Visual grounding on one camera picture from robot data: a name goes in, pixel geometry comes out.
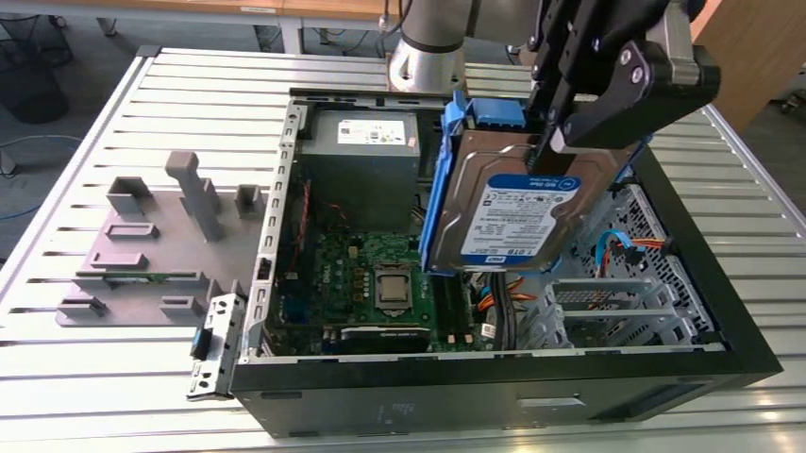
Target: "motherboard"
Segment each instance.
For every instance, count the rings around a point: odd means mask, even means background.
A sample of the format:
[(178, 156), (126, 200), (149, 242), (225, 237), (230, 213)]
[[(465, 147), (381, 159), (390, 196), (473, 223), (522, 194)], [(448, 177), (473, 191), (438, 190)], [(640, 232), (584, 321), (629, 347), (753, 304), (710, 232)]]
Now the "motherboard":
[(461, 277), (426, 275), (417, 248), (417, 236), (400, 233), (318, 236), (310, 277), (283, 285), (295, 355), (481, 347), (466, 285)]

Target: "hard drive label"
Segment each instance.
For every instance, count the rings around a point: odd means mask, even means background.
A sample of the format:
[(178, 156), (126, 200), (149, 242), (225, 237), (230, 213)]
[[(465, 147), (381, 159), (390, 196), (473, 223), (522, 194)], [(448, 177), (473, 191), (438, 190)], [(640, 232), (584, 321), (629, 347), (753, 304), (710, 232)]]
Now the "hard drive label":
[(488, 181), (462, 256), (477, 264), (512, 264), (540, 252), (557, 221), (556, 206), (580, 189), (572, 176), (496, 175)]
[(406, 124), (381, 120), (341, 121), (338, 143), (406, 145)]

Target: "floor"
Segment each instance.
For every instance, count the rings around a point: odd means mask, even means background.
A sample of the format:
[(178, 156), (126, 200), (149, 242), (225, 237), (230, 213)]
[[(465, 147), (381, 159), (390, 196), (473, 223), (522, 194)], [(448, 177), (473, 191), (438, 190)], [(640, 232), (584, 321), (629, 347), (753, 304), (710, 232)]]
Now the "floor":
[[(259, 50), (255, 30), (247, 25), (121, 20), (118, 36), (106, 38), (95, 19), (67, 17), (67, 23), (65, 34), (77, 59), (57, 70), (57, 78), (70, 99), (70, 113), (47, 125), (29, 126), (17, 122), (0, 109), (0, 143), (41, 134), (83, 137), (141, 45)], [(349, 50), (352, 56), (376, 56), (376, 32), (370, 32), (362, 40), (364, 31), (348, 30), (330, 38), (334, 41), (332, 45), (319, 44), (321, 37), (313, 29), (306, 30), (305, 35), (309, 53), (338, 56)], [(274, 52), (282, 52), (282, 40), (275, 39), (278, 30), (274, 27), (261, 30), (259, 36), (265, 48), (273, 47)], [(388, 49), (394, 49), (396, 44), (397, 37), (389, 38)], [(500, 44), (469, 40), (465, 48), (466, 58), (472, 62), (509, 64), (505, 47)], [(806, 163), (806, 152), (801, 151), (801, 144), (806, 143), (806, 120), (781, 115), (777, 107), (771, 106), (744, 138), (784, 190), (801, 209), (806, 210), (806, 178), (800, 173)], [(0, 178), (0, 265), (33, 219), (31, 215), (9, 220), (5, 217), (39, 205), (75, 148), (77, 144), (63, 139), (29, 141), (5, 148), (21, 168), (14, 179)]]

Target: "metal bracket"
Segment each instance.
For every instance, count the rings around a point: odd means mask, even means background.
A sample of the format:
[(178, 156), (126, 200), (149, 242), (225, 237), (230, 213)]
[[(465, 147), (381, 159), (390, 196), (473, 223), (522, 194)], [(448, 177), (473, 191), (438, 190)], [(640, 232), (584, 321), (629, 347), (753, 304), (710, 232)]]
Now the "metal bracket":
[(235, 369), (246, 300), (238, 294), (223, 294), (211, 301), (205, 326), (193, 339), (191, 389), (189, 401), (227, 400)]
[(646, 32), (646, 39), (657, 42), (672, 63), (672, 83), (697, 85), (701, 67), (692, 48), (692, 25), (686, 10), (688, 0), (672, 0), (661, 21)]

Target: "aluminum work surface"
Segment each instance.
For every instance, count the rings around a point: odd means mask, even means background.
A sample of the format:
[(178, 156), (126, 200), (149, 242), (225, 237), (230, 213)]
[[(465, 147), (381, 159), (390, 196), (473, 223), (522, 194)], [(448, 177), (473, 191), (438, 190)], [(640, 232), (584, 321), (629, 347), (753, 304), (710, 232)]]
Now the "aluminum work surface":
[[(526, 97), (526, 68), (468, 65), (473, 96)], [(5, 451), (724, 451), (806, 445), (804, 225), (713, 111), (652, 146), (785, 372), (640, 424), (273, 440), (237, 401), (189, 403), (191, 327), (65, 328), (55, 308), (109, 212), (115, 176), (177, 188), (170, 150), (194, 150), (219, 190), (274, 186), (291, 87), (386, 90), (378, 59), (165, 49), (137, 58), (0, 273)]]

